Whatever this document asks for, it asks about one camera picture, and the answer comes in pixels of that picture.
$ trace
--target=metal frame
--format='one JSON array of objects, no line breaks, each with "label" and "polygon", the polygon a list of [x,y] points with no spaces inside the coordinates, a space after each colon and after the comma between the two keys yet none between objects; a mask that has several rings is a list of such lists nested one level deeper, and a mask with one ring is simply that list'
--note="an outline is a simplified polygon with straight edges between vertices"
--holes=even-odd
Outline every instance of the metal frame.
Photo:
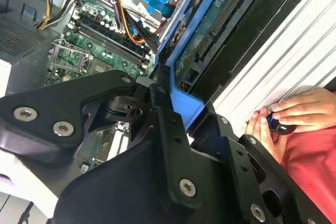
[{"label": "metal frame", "polygon": [[250,115],[336,76],[336,0],[302,0],[214,102],[237,135]]}]

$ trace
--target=finger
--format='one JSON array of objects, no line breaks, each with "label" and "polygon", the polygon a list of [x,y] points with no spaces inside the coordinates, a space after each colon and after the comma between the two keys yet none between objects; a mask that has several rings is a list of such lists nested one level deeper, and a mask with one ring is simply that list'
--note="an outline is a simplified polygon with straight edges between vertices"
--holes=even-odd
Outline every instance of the finger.
[{"label": "finger", "polygon": [[268,123],[264,115],[261,115],[260,117],[260,141],[267,150],[274,148]]},{"label": "finger", "polygon": [[261,119],[261,115],[259,114],[258,115],[258,118],[257,118],[257,121],[256,121],[256,124],[254,126],[254,129],[253,129],[253,136],[259,140],[261,142],[261,128],[260,128],[260,119]]},{"label": "finger", "polygon": [[253,129],[254,126],[256,125],[258,118],[258,112],[253,112],[250,121],[248,121],[247,127],[246,127],[246,134],[253,135]]},{"label": "finger", "polygon": [[285,135],[279,135],[278,137],[278,143],[277,143],[277,148],[278,148],[278,162],[281,163],[282,158],[285,154],[285,150],[286,150],[286,145],[287,145],[287,139],[288,136]]},{"label": "finger", "polygon": [[293,106],[289,109],[280,112],[276,112],[273,114],[273,118],[280,119],[296,115],[323,114],[323,112],[324,112],[323,103],[321,102],[305,103]]},{"label": "finger", "polygon": [[325,120],[326,115],[324,114],[309,114],[280,118],[279,122],[285,125],[314,126],[318,124],[323,124]]},{"label": "finger", "polygon": [[268,113],[267,108],[262,107],[260,110],[261,116],[267,117],[267,113]]},{"label": "finger", "polygon": [[247,123],[244,122],[244,123],[242,124],[242,127],[241,127],[241,133],[242,133],[242,134],[246,134],[246,127],[247,127]]},{"label": "finger", "polygon": [[297,126],[294,133],[302,133],[302,132],[310,132],[310,131],[318,131],[321,129],[321,126],[314,125],[314,126]]},{"label": "finger", "polygon": [[294,107],[296,105],[300,104],[306,104],[306,103],[314,103],[316,101],[316,97],[313,95],[309,96],[302,96],[302,97],[293,97],[290,98],[289,100],[281,101],[278,104],[275,104],[272,106],[272,111],[273,112],[279,112],[282,110],[289,109],[291,107]]}]

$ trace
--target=computer mouse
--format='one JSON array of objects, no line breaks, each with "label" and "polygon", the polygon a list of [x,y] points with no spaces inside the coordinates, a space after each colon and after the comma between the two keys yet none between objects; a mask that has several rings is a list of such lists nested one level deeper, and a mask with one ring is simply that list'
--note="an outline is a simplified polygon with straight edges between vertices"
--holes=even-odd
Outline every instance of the computer mouse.
[{"label": "computer mouse", "polygon": [[279,120],[273,118],[273,112],[267,116],[267,121],[269,129],[272,132],[278,132],[279,135],[288,135],[293,133],[296,129],[296,125],[284,125],[279,122]]}]

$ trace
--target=motherboard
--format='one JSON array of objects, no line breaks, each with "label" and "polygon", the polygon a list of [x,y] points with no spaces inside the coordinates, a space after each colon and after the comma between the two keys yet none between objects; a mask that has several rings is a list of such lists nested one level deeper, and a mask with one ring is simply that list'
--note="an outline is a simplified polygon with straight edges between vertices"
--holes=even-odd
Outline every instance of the motherboard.
[{"label": "motherboard", "polygon": [[[132,35],[137,36],[135,29]],[[114,11],[100,0],[77,0],[69,24],[49,53],[47,86],[114,69],[134,79],[149,77],[155,62],[155,54],[144,42],[133,42],[117,28]],[[127,125],[116,123],[84,140],[77,154],[78,167],[85,173],[124,151],[127,144]]]},{"label": "motherboard", "polygon": [[47,85],[113,69],[137,79],[149,77],[154,69],[155,54],[118,29],[113,10],[99,0],[78,0],[70,23],[53,44]]}]

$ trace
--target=silver screw head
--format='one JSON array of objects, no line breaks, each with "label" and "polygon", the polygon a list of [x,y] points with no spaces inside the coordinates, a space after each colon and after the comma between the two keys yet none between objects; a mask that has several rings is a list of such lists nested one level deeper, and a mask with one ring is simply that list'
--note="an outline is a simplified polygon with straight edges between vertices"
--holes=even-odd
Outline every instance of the silver screw head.
[{"label": "silver screw head", "polygon": [[19,107],[13,112],[15,119],[23,122],[31,122],[37,118],[37,111],[30,107]]},{"label": "silver screw head", "polygon": [[257,140],[255,140],[253,137],[250,137],[251,143],[257,144]]},{"label": "silver screw head", "polygon": [[225,123],[225,124],[228,124],[229,123],[229,121],[226,119],[226,118],[221,118],[220,119],[223,123]]},{"label": "silver screw head", "polygon": [[266,221],[266,216],[264,211],[256,204],[250,206],[251,213],[253,216],[261,223]]},{"label": "silver screw head", "polygon": [[123,80],[126,83],[131,83],[131,79],[127,77],[122,77],[121,80]]},{"label": "silver screw head", "polygon": [[313,221],[312,219],[308,219],[308,224],[316,224],[316,222]]},{"label": "silver screw head", "polygon": [[53,125],[52,130],[58,136],[71,136],[75,128],[68,122],[57,122]]},{"label": "silver screw head", "polygon": [[189,179],[183,178],[180,181],[180,189],[188,197],[194,197],[196,195],[196,187]]}]

